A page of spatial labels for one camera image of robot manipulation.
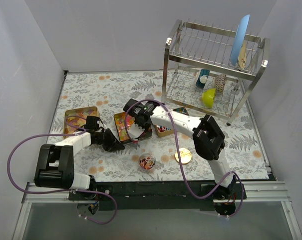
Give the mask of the gold tin with pale candies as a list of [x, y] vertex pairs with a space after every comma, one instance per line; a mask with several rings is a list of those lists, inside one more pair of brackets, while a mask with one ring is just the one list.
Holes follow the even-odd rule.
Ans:
[[81, 127], [86, 123], [87, 116], [100, 117], [96, 106], [69, 109], [64, 114], [64, 120], [72, 126]]

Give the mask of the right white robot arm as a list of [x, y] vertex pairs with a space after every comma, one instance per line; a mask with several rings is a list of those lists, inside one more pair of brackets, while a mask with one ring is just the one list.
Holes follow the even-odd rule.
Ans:
[[187, 182], [182, 164], [179, 163], [183, 181], [193, 197], [203, 200], [217, 191], [221, 198], [228, 199], [235, 193], [236, 174], [230, 170], [225, 157], [225, 135], [212, 116], [185, 115], [151, 99], [137, 101], [131, 98], [123, 111], [126, 116], [135, 119], [134, 126], [125, 128], [128, 137], [134, 142], [141, 135], [139, 128], [146, 130], [151, 125], [168, 127], [174, 131], [178, 160], [181, 160], [177, 133], [182, 133], [193, 140], [197, 155], [208, 161], [215, 182], [209, 193], [204, 196], [196, 195]]

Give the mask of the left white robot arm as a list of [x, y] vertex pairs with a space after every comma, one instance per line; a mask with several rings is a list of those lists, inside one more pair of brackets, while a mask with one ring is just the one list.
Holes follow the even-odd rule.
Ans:
[[74, 170], [74, 156], [90, 145], [101, 145], [106, 152], [125, 149], [99, 117], [88, 116], [85, 124], [73, 136], [41, 146], [34, 176], [35, 185], [80, 190], [86, 200], [94, 199], [97, 187], [91, 183], [92, 177]]

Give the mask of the gold tin with lollipops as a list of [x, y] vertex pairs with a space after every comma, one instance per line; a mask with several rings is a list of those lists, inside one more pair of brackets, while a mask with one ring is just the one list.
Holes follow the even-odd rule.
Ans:
[[[173, 111], [187, 115], [187, 116], [189, 115], [185, 107], [175, 108], [175, 109], [173, 109]], [[155, 125], [154, 128], [155, 128], [155, 132], [158, 137], [165, 137], [165, 136], [168, 136], [168, 135], [171, 135], [174, 133], [174, 131], [172, 129], [165, 127], [165, 126]]]

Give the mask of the clear glass jar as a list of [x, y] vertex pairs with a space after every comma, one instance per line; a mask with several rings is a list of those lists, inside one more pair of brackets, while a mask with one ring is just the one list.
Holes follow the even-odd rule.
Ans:
[[144, 172], [152, 172], [156, 166], [156, 159], [150, 153], [142, 154], [138, 160], [139, 166]]

